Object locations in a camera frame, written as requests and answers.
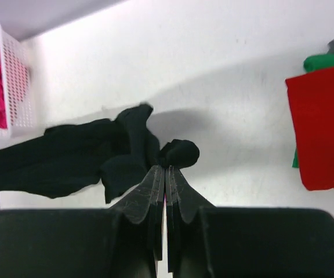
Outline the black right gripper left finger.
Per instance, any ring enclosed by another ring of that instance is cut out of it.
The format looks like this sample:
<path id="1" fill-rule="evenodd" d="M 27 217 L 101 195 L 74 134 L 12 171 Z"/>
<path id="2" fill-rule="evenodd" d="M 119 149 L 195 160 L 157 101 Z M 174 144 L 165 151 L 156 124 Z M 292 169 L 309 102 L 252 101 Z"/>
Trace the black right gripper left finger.
<path id="1" fill-rule="evenodd" d="M 153 166 L 142 182 L 110 207 L 119 213 L 119 262 L 157 269 L 162 260 L 165 170 Z"/>

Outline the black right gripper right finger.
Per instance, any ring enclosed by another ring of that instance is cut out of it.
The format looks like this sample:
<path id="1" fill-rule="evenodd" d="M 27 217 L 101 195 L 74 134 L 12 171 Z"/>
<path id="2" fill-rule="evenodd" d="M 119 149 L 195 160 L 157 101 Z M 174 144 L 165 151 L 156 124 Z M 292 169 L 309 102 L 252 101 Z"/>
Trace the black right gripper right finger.
<path id="1" fill-rule="evenodd" d="M 170 166 L 166 170 L 166 221 L 168 271 L 172 274 L 205 273 L 201 208 L 214 205 L 190 186 L 178 168 Z"/>

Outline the black t shirt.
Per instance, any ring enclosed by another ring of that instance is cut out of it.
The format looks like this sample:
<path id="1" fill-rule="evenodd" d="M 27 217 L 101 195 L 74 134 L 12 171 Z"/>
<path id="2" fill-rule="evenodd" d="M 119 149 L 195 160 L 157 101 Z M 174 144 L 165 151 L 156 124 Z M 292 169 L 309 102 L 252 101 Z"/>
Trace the black t shirt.
<path id="1" fill-rule="evenodd" d="M 128 108 L 115 119 L 48 128 L 35 139 L 0 150 L 0 191 L 55 199 L 101 182 L 110 203 L 159 165 L 183 169 L 199 158 L 189 140 L 160 146 L 147 128 L 153 108 Z"/>

